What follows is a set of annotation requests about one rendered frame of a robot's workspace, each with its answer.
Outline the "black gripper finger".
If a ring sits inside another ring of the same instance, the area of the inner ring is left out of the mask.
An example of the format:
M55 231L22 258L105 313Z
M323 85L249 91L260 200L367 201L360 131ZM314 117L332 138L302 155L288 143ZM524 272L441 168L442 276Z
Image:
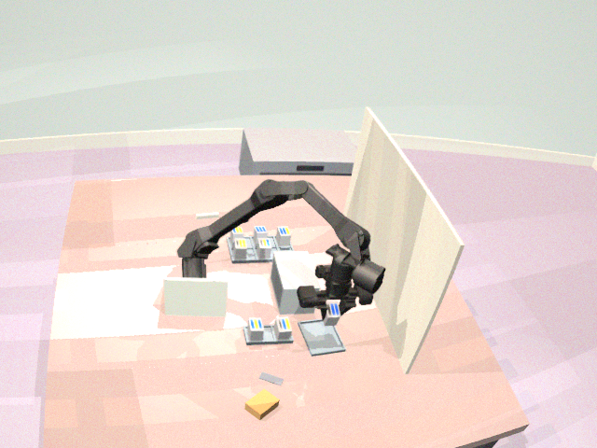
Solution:
M323 305L323 306L316 305L315 307L316 307L316 309L320 310L322 320L324 320L326 317L327 306L326 305Z
M347 303L346 300L340 300L339 308L340 308L340 315L344 315L350 309L356 307L355 303Z

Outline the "beige flat panel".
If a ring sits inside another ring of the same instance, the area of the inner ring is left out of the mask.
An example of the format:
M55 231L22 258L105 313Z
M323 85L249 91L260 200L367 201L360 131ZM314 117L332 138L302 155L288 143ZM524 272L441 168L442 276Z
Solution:
M344 215L370 233L382 266L373 294L404 374L437 315L464 249L431 191L366 107Z

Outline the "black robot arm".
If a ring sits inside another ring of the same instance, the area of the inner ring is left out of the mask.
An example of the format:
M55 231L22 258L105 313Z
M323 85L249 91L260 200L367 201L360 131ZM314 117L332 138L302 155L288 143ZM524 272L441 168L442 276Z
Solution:
M207 279L209 254L218 249L219 240L257 213L303 198L330 226L341 243L331 246L326 254L333 258L330 265L317 265L315 275L328 280L328 270L337 280L353 279L353 284L374 294L382 285L382 266L370 261L370 233L346 217L313 183L301 180L264 179L249 199L240 203L212 224L190 231L176 250L182 258L182 278Z

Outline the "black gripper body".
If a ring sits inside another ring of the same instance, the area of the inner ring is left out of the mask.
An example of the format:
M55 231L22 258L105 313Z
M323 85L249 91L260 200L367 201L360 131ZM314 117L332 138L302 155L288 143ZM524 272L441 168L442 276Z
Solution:
M373 294L352 283L352 279L340 281L335 279L328 270L326 290L315 291L314 286L299 286L297 290L300 307L313 308L326 305L326 300L346 300L347 303L355 303L359 299L361 305L371 305Z

